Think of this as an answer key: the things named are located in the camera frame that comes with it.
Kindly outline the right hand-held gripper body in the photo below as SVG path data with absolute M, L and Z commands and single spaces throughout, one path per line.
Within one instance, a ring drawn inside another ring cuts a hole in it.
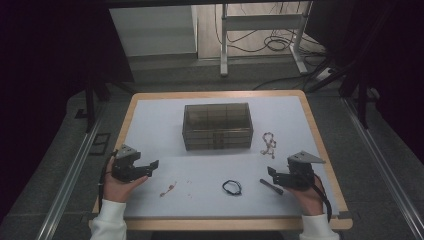
M 307 190 L 312 187 L 315 184 L 312 164 L 324 164 L 325 161 L 306 151 L 300 151 L 288 158 L 293 161 L 288 167 L 291 178 L 289 187 L 295 190 Z

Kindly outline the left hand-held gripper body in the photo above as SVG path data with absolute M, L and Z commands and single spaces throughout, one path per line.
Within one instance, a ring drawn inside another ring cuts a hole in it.
M 131 182 L 134 180 L 132 176 L 134 167 L 134 158 L 138 152 L 122 144 L 121 147 L 117 150 L 112 165 L 112 176 L 115 179 L 118 179 L 122 182 Z

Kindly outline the smoky transparent drawer box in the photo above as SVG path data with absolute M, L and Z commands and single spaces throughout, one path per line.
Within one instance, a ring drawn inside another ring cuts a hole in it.
M 186 105 L 182 136 L 187 151 L 250 148 L 248 103 Z

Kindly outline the person's left hand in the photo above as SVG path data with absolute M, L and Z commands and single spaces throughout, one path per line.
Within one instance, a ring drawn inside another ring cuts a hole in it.
M 146 182 L 148 180 L 148 177 L 143 176 L 130 183 L 121 182 L 111 175 L 113 162 L 114 159 L 111 158 L 106 167 L 106 173 L 104 175 L 103 198 L 108 201 L 125 203 L 130 197 L 133 190 L 144 182 Z

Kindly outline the person's right hand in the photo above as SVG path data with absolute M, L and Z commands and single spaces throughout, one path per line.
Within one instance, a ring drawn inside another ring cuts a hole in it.
M 323 201 L 313 188 L 305 191 L 287 188 L 287 191 L 289 191 L 296 198 L 302 209 L 303 215 L 317 216 L 324 213 Z

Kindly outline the white table mat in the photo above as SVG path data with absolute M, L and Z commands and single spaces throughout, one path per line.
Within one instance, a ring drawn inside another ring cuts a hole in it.
M 141 153 L 138 163 L 159 167 L 127 201 L 128 219 L 298 217 L 295 197 L 277 194 L 267 167 L 287 172 L 287 158 L 317 154 L 297 96 L 248 99 L 253 138 L 250 148 L 187 151 L 182 129 L 187 99 L 139 100 L 124 136 Z

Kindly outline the black metal stand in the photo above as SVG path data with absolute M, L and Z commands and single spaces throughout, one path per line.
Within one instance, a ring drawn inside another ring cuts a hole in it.
M 87 116 L 87 133 L 89 133 L 94 128 L 96 120 L 94 109 L 94 96 L 97 96 L 97 98 L 101 102 L 107 102 L 111 99 L 111 93 L 104 80 L 90 78 L 86 84 L 85 101 Z
M 307 93 L 312 93 L 324 86 L 345 77 L 338 93 L 342 98 L 351 97 L 354 90 L 358 90 L 357 98 L 357 118 L 363 127 L 368 128 L 366 121 L 366 104 L 367 104 L 367 79 L 365 73 L 360 69 L 360 64 L 357 61 L 352 61 L 339 71 L 330 74 L 321 82 L 306 89 Z

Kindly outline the white power strip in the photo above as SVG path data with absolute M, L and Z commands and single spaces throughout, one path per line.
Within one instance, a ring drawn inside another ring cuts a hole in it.
M 333 72 L 334 72 L 333 68 L 325 68 L 321 73 L 319 73 L 315 77 L 315 79 L 317 81 L 322 81 L 322 80 L 326 79 L 327 77 L 329 77 Z

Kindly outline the white cabinet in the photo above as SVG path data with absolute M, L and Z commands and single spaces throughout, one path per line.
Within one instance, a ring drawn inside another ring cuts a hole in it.
M 194 6 L 114 8 L 109 12 L 128 57 L 197 52 Z

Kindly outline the dark curtain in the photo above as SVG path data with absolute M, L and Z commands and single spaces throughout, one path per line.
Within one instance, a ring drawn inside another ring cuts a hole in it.
M 0 0 L 0 223 L 88 82 L 132 80 L 105 0 Z
M 315 0 L 306 33 L 348 69 L 339 93 L 376 90 L 377 109 L 424 163 L 424 0 Z

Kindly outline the aluminium floor rail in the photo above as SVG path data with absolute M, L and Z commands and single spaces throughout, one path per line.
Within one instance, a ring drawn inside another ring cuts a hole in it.
M 402 188 L 394 172 L 390 168 L 385 156 L 375 142 L 371 132 L 363 126 L 358 118 L 358 111 L 354 104 L 348 99 L 341 99 L 345 105 L 348 114 L 357 129 L 362 141 L 369 151 L 376 168 L 378 169 L 383 181 L 385 182 L 390 194 L 400 209 L 407 225 L 416 240 L 424 240 L 424 220 L 420 216 L 417 208 L 412 203 L 410 197 Z
M 85 134 L 84 139 L 78 149 L 76 156 L 71 162 L 70 167 L 58 189 L 53 203 L 44 218 L 35 240 L 52 240 L 57 230 L 61 217 L 68 204 L 70 196 L 76 185 L 77 179 L 87 159 L 89 150 L 94 142 L 94 138 L 98 133 L 98 129 L 102 123 L 104 109 L 99 110 L 99 116 L 95 120 L 92 129 Z

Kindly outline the white metal desk frame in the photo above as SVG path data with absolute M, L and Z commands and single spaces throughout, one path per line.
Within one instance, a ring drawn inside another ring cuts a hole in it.
M 228 75 L 228 54 L 227 54 L 227 32 L 228 31 L 248 31 L 248 30 L 294 30 L 294 42 L 289 45 L 290 52 L 295 60 L 299 73 L 307 73 L 299 46 L 306 28 L 312 2 L 308 1 L 301 13 L 287 15 L 249 15 L 249 16 L 229 16 L 227 5 L 222 5 L 221 15 L 221 52 L 220 52 L 220 74 Z

